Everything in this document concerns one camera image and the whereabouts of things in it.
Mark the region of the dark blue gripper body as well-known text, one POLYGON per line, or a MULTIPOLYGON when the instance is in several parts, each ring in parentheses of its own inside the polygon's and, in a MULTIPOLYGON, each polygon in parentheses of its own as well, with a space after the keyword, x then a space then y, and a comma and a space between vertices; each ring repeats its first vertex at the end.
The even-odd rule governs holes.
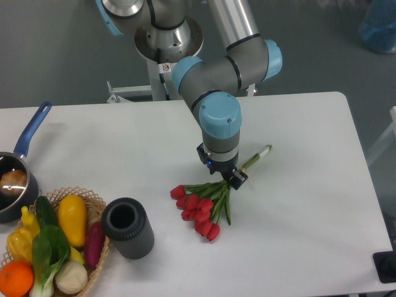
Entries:
POLYGON ((209 150, 204 144, 197 147, 201 162, 209 169, 210 174, 219 172, 222 175, 232 174, 238 162, 239 147, 236 146, 229 152, 219 153, 209 150))

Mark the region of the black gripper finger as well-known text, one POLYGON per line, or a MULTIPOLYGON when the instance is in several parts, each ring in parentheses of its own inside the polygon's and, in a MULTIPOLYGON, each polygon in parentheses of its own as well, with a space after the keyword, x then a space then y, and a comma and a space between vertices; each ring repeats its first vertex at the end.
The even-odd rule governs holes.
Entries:
POLYGON ((223 179, 226 181, 228 189, 238 190, 248 179, 248 175, 240 170, 233 170, 224 173, 223 179))

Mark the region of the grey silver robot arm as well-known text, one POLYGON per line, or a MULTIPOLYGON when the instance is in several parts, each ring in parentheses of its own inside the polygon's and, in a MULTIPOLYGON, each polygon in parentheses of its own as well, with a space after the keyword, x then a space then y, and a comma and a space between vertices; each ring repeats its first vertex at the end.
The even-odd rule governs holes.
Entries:
POLYGON ((283 64, 276 42, 262 39, 249 3, 209 2, 226 49, 210 63, 198 55, 202 30, 186 15, 184 1, 97 1, 97 7, 109 31, 133 35, 139 53, 159 73, 170 65, 174 89, 202 131, 201 162, 239 188, 247 176, 236 167, 242 113, 235 93, 277 75, 283 64))

